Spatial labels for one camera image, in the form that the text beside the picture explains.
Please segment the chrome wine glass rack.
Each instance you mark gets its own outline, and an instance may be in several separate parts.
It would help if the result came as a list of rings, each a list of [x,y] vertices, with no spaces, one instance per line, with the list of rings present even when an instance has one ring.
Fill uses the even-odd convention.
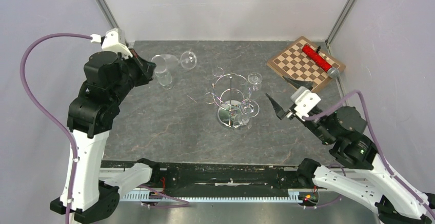
[[[247,125],[241,125],[240,104],[250,99],[248,94],[248,81],[242,75],[228,73],[218,77],[211,84],[211,89],[205,94],[205,102],[217,107],[216,118],[218,123],[227,129],[251,129],[253,119]]]

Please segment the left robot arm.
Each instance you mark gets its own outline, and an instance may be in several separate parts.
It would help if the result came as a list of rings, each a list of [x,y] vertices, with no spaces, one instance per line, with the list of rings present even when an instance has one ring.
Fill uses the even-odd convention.
[[[139,159],[112,178],[101,180],[104,149],[120,105],[135,87],[153,79],[155,63],[133,54],[100,51],[84,65],[85,81],[68,110],[68,134],[74,139],[65,188],[50,209],[69,223],[94,223],[112,215],[120,199],[134,188],[157,186],[156,163]]]

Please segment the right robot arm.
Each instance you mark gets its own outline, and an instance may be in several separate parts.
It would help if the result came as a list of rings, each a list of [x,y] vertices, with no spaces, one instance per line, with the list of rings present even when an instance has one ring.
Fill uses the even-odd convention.
[[[320,97],[312,82],[287,77],[296,87],[292,106],[285,110],[271,101],[279,119],[300,121],[346,169],[354,170],[366,184],[337,174],[325,165],[306,158],[298,166],[296,180],[302,187],[326,188],[370,209],[382,223],[432,223],[434,194],[413,187],[386,160],[369,120],[368,112],[345,106],[341,99],[326,111],[318,107]]]

